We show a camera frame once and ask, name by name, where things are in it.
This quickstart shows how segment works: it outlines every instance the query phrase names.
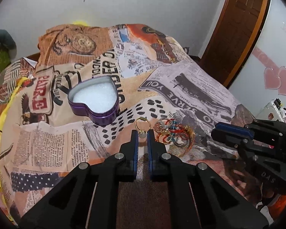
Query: brown wooden door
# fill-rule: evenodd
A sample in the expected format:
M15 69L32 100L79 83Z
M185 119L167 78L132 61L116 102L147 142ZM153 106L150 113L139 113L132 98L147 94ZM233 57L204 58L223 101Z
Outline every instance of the brown wooden door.
M255 28L263 0L228 0L199 64L224 83L238 62Z

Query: yellow cord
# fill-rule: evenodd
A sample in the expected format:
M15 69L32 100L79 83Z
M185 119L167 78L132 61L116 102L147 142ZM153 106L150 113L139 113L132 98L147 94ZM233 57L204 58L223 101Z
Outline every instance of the yellow cord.
M5 109L2 111L1 115L0 115L0 143L1 143L1 134L2 134L2 129L3 129L3 125L4 125L4 122L5 122L5 119L6 119L6 116L7 116L7 113L8 113L8 110L9 108L11 107L11 104L15 98L15 96L17 95L19 89L21 88L21 85L23 84L24 81L26 80L29 80L27 77L22 77L18 80L17 82L17 87L16 89L14 90L14 92L12 93L11 97L10 97L10 100L8 102L8 104L6 105ZM2 193L2 187L1 187L1 181L0 181L0 192ZM5 198L2 194L2 201L3 201L3 204L5 205L5 207L7 207L7 204L6 204L6 201L5 201ZM14 219L9 215L8 216L9 220L11 222L14 222Z

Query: orange object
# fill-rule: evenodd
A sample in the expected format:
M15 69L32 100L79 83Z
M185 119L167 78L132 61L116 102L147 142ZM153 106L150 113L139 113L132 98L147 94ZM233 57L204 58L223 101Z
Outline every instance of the orange object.
M281 212L285 207L286 207L286 195L281 195L274 205L268 207L269 214L271 215L272 219L276 220L280 216Z

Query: silver bolt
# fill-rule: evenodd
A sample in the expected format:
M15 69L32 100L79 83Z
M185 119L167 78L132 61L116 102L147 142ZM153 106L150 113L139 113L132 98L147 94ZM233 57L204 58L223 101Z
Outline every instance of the silver bolt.
M80 163L79 165L78 165L78 168L80 168L80 169L87 169L88 168L88 164L87 163Z
M205 169L208 168L208 165L205 164L205 163L199 163L199 164L198 164L198 168L201 169L201 170L205 170Z
M124 157L124 154L121 153L121 152L118 152L118 153L115 154L114 157L115 157L116 159L122 159L122 158Z
M163 159L168 160L168 159L170 159L172 156L171 156L169 153L163 153L163 154L161 155L161 157L162 157Z

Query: bedsheet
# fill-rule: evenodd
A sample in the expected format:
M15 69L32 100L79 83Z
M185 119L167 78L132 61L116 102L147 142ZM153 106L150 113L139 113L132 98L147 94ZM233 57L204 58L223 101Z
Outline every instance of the bedsheet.
M259 184L237 151L210 137L219 121L243 126L253 116L172 37L143 24L59 25L39 38L39 49L36 69L20 59L0 74L0 114L17 80L28 78L0 142L1 192L15 223L80 162L100 163L118 152L140 116L152 127L160 118L192 126L193 148L169 144L167 151L190 164L207 163L248 201L259 201ZM121 110L103 127L74 115L67 100L72 87L101 75L112 77ZM139 142L137 180L119 187L117 228L170 228L167 185L150 182L146 139Z

